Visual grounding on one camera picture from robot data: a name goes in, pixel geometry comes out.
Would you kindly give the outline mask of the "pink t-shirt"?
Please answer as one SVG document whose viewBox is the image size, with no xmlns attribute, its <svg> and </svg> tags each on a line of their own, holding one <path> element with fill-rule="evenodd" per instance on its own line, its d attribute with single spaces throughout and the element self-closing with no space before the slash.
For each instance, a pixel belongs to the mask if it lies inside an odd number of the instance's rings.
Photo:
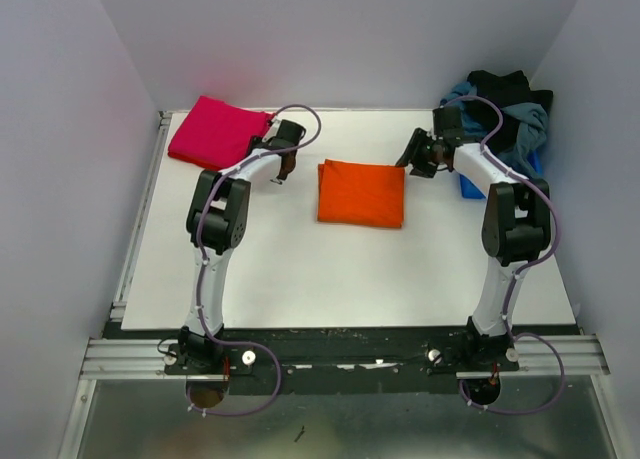
<svg viewBox="0 0 640 459">
<path fill-rule="evenodd" d="M 246 157 L 250 139 L 263 137 L 273 117 L 200 96 L 171 139 L 168 152 L 206 154 L 226 169 Z"/>
</svg>

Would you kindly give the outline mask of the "orange t-shirt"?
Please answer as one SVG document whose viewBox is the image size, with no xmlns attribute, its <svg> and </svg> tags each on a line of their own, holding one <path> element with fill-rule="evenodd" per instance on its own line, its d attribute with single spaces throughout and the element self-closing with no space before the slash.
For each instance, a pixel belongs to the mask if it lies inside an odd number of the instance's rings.
<svg viewBox="0 0 640 459">
<path fill-rule="evenodd" d="M 321 223 L 400 229 L 405 170 L 326 159 L 318 165 L 317 220 Z"/>
</svg>

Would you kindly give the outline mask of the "red t-shirt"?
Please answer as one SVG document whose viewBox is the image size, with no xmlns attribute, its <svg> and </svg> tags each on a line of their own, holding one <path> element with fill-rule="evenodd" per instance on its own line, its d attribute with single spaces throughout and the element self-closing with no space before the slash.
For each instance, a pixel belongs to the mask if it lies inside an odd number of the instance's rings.
<svg viewBox="0 0 640 459">
<path fill-rule="evenodd" d="M 185 152 L 169 151 L 167 155 L 175 160 L 198 166 L 202 169 L 219 171 L 223 169 L 216 161 L 206 154 L 188 154 Z"/>
</svg>

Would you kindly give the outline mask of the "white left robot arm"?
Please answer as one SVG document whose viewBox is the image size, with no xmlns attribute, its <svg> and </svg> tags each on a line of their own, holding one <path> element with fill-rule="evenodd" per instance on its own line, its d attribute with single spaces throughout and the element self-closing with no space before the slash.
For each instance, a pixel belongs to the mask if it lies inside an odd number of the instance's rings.
<svg viewBox="0 0 640 459">
<path fill-rule="evenodd" d="M 221 364 L 226 275 L 246 233 L 251 186 L 261 180 L 285 181 L 295 169 L 305 135 L 302 125 L 280 120 L 272 137 L 250 140 L 245 159 L 218 172 L 205 170 L 198 178 L 186 219 L 195 248 L 196 275 L 177 351 L 201 374 L 212 373 Z"/>
</svg>

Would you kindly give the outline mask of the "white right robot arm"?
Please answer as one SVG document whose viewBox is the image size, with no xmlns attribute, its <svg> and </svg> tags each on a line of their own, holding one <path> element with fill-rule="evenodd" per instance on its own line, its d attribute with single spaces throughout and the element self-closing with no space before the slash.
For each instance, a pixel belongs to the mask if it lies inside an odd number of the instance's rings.
<svg viewBox="0 0 640 459">
<path fill-rule="evenodd" d="M 465 134 L 461 111 L 441 106 L 433 111 L 433 129 L 417 128 L 396 162 L 412 176 L 433 178 L 457 172 L 486 199 L 481 241 L 488 267 L 478 305 L 468 320 L 471 339 L 460 358 L 480 371 L 496 359 L 494 343 L 508 347 L 515 301 L 527 271 L 550 248 L 552 212 L 549 186 L 531 180 L 499 160 L 488 146 Z"/>
</svg>

